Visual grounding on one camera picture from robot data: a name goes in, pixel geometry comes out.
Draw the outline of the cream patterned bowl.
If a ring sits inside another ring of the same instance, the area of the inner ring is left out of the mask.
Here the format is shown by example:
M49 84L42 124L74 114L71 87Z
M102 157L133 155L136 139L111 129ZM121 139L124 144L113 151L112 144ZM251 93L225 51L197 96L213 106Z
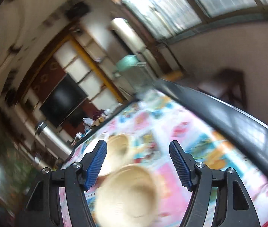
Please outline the cream patterned bowl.
M150 226L158 215L158 186L142 166L127 165L96 190L94 215L100 226Z
M131 163L130 140L125 134L112 135L107 140L107 154L99 172L104 177Z

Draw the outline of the flower painting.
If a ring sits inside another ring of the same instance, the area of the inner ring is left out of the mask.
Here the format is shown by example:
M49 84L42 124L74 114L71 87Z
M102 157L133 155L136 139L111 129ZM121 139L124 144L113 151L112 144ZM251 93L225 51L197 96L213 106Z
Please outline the flower painting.
M18 210L36 175L37 170L17 150L0 120L0 201L6 208Z

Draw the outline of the wide steel thermos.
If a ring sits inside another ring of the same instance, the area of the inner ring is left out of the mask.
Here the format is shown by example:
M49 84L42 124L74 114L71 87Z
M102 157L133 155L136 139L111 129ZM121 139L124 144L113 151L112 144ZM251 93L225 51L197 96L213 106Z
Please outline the wide steel thermos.
M69 158L73 150L53 131L53 129L51 129L46 121L39 121L35 127L35 131L51 152L63 161L66 161Z

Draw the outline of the black television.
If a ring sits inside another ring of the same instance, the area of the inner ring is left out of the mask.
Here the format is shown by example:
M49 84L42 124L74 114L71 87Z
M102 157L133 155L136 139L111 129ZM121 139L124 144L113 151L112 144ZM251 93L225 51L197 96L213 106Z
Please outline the black television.
M43 102L40 111L57 128L87 97L84 90L67 73Z

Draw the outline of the colourful fruit tablecloth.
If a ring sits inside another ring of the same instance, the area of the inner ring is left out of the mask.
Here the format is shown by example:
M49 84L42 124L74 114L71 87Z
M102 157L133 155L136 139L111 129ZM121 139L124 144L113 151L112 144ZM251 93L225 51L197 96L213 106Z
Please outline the colourful fruit tablecloth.
M99 140L107 154L94 186L84 193L97 226L180 226L194 196L194 226L214 226L219 188L231 182L234 202L256 215L232 226L268 226L268 179L220 133L159 91L131 104L88 134L71 157L81 160Z

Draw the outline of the clear plastic water bottle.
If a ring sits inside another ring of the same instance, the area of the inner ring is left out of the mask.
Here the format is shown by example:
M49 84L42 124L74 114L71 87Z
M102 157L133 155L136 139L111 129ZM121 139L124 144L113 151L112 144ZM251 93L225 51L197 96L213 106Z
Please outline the clear plastic water bottle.
M116 63L118 72L129 82L134 93L150 89L156 76L146 62L140 61L135 55L126 55Z

